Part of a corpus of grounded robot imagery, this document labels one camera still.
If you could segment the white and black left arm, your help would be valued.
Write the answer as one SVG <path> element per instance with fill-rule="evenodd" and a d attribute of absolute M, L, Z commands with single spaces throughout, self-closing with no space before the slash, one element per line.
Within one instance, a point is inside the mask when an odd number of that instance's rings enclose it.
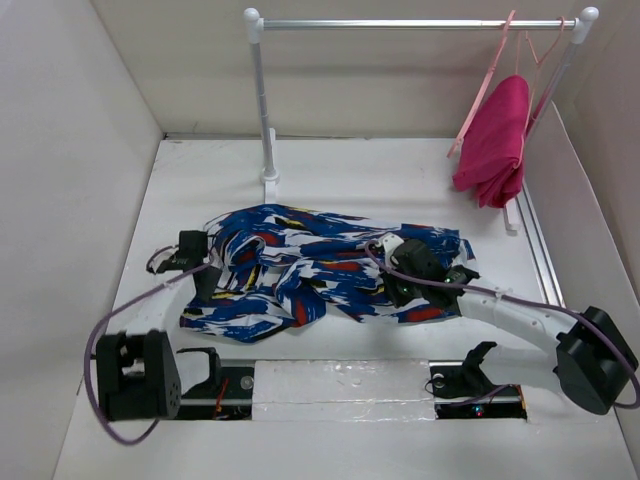
<path fill-rule="evenodd" d="M 223 384 L 215 348 L 180 348 L 171 339 L 188 305 L 209 299 L 221 275 L 207 234 L 180 232 L 174 253 L 150 271 L 166 278 L 161 290 L 142 299 L 124 329 L 97 341 L 98 403 L 109 421 L 173 419 L 190 390 L 208 397 Z"/>

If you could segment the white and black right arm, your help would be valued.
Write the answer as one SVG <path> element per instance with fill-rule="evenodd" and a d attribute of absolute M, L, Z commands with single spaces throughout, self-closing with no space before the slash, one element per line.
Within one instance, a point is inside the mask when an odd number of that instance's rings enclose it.
<path fill-rule="evenodd" d="M 476 320 L 531 344 L 521 350 L 482 341 L 451 374 L 433 383 L 440 398 L 476 403 L 516 385 L 564 394 L 583 410 L 605 415 L 637 387 L 639 362 L 621 332 L 599 308 L 579 313 L 515 296 L 461 263 L 444 267 L 427 244 L 387 234 L 368 246 L 382 251 L 378 266 L 396 308 L 422 299 L 448 314 Z"/>

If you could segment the blue patterned trousers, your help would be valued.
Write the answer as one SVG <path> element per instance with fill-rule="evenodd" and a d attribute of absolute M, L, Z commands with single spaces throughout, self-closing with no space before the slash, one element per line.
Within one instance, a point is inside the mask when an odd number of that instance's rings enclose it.
<path fill-rule="evenodd" d="M 418 239 L 450 267 L 477 264 L 454 229 L 263 204 L 205 225 L 222 275 L 207 300 L 193 299 L 181 328 L 252 344 L 323 318 L 330 306 L 359 323 L 441 321 L 451 312 L 424 299 L 396 308 L 364 245 L 387 233 Z"/>

